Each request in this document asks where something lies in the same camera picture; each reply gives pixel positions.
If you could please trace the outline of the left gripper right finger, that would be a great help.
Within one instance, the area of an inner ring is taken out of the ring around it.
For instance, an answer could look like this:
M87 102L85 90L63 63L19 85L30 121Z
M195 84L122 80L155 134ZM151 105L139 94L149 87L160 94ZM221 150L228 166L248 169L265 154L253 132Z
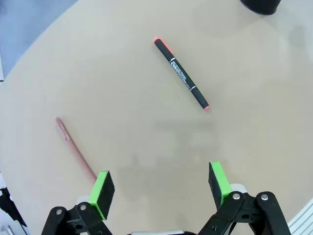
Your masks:
M217 212L199 231L200 235L229 235L238 223L246 223L255 235L289 235L286 219L270 191L255 197L231 188L220 162L210 162L208 183Z

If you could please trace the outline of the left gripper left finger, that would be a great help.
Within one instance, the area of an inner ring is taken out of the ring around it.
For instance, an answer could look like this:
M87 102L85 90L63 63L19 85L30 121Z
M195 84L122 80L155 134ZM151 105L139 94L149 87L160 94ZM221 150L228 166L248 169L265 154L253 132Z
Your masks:
M88 201L67 210L65 207L51 209L45 222L43 235L110 235L105 225L112 203L115 187L109 171L99 173Z

